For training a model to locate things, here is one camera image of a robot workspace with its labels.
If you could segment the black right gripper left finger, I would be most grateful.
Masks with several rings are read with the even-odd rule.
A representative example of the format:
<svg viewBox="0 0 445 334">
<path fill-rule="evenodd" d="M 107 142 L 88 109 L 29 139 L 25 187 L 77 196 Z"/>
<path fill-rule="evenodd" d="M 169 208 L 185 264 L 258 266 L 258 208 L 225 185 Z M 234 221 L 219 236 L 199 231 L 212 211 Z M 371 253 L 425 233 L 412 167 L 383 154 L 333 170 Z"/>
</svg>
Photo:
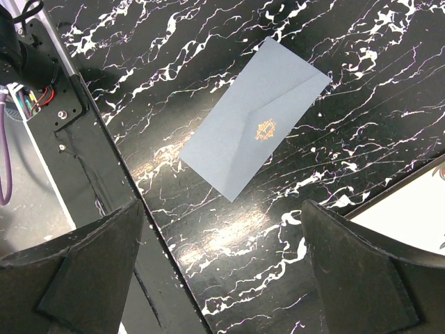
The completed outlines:
<svg viewBox="0 0 445 334">
<path fill-rule="evenodd" d="M 143 204 L 1 258 L 2 333 L 117 333 Z"/>
</svg>

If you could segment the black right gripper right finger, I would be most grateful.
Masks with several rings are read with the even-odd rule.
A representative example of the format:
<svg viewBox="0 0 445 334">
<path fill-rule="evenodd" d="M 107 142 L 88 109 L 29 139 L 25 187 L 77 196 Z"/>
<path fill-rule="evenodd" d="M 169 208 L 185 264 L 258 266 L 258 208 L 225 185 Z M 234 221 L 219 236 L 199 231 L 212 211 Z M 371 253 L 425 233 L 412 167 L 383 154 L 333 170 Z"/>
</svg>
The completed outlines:
<svg viewBox="0 0 445 334">
<path fill-rule="evenodd" d="M 302 230 L 330 333 L 443 333 L 444 256 L 353 223 L 313 200 Z"/>
</svg>

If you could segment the grey paper envelope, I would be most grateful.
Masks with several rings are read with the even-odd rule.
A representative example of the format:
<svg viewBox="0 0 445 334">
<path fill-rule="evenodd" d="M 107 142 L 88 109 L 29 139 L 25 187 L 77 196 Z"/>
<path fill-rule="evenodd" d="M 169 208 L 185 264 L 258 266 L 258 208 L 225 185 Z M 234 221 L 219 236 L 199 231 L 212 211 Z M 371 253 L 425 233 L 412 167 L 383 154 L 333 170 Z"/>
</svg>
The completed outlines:
<svg viewBox="0 0 445 334">
<path fill-rule="evenodd" d="M 234 201 L 330 81 L 266 38 L 179 157 Z"/>
</svg>

